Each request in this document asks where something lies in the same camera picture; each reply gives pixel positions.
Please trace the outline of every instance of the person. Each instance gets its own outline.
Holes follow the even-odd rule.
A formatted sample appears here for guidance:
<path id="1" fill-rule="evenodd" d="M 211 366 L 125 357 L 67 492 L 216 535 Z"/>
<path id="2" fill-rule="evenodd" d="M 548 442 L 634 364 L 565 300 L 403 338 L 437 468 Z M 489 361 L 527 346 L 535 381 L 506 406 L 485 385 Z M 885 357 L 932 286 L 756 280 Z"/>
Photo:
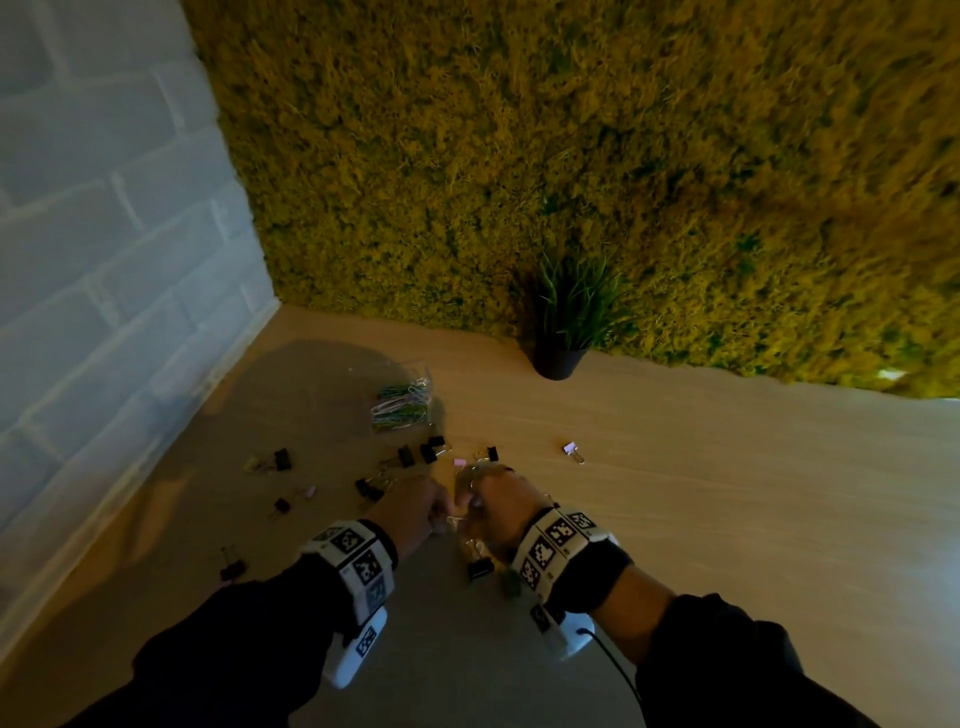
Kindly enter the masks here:
<path id="1" fill-rule="evenodd" d="M 396 566 L 458 507 L 468 509 L 467 534 L 509 563 L 554 503 L 503 466 L 458 482 L 453 497 L 416 476 L 397 483 L 355 528 L 376 534 Z M 548 605 L 555 600 L 567 612 L 588 612 L 636 666 L 650 728 L 876 725 L 804 676 L 780 625 L 753 620 L 719 595 L 675 595 L 613 541 L 590 543 L 569 561 Z M 359 634 L 352 604 L 318 552 L 266 581 L 225 587 L 147 641 L 132 680 L 66 725 L 285 726 L 320 686 L 334 634 Z"/>

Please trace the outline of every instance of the green moss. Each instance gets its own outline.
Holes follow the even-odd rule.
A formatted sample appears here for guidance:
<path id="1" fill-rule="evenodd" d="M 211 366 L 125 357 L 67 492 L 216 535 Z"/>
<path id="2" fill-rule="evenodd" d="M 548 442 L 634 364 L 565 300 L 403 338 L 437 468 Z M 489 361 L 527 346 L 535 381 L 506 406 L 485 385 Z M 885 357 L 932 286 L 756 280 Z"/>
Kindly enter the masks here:
<path id="1" fill-rule="evenodd" d="M 952 0 L 185 6 L 284 301 L 511 333 L 573 241 L 612 351 L 960 394 Z"/>

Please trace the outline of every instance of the flower pot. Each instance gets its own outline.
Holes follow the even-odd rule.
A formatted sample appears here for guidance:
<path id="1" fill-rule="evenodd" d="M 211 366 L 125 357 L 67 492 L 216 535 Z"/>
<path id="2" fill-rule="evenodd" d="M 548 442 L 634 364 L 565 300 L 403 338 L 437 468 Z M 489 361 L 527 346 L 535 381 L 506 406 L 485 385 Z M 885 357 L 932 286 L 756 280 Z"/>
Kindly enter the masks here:
<path id="1" fill-rule="evenodd" d="M 538 336 L 534 346 L 534 369 L 540 376 L 560 381 L 573 374 L 585 353 L 586 349 L 571 351 Z"/>

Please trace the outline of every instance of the pile of paper clips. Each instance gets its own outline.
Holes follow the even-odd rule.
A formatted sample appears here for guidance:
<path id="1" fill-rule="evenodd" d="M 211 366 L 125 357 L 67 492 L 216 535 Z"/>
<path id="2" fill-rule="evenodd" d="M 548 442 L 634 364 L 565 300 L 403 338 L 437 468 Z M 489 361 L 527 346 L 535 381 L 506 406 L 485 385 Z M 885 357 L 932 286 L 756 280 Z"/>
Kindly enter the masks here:
<path id="1" fill-rule="evenodd" d="M 377 392 L 377 402 L 371 408 L 373 431 L 386 432 L 428 423 L 432 397 L 433 382 L 428 376 L 384 387 Z"/>

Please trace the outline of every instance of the black cable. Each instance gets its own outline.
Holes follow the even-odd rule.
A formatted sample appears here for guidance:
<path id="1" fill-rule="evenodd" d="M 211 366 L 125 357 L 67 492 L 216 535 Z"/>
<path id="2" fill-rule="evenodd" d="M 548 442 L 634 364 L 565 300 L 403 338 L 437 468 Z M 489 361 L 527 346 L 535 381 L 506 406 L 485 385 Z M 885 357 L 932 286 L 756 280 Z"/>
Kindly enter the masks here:
<path id="1" fill-rule="evenodd" d="M 623 675 L 623 679 L 627 681 L 627 685 L 630 686 L 630 692 L 634 694 L 634 697 L 636 698 L 636 704 L 640 706 L 640 712 L 643 713 L 643 701 L 640 700 L 640 693 L 636 691 L 633 681 L 630 679 L 627 673 L 623 671 L 623 667 L 621 667 L 620 663 L 616 661 L 616 658 L 613 657 L 611 652 L 607 649 L 607 646 L 602 642 L 600 642 L 600 638 L 597 637 L 592 632 L 590 632 L 588 629 L 586 629 L 586 627 L 581 627 L 580 629 L 578 629 L 577 634 L 590 635 L 591 637 L 593 637 L 593 641 L 600 645 L 600 649 L 602 649 L 606 653 L 607 657 L 609 657 L 610 661 L 613 663 L 613 666 L 620 671 L 620 674 Z"/>

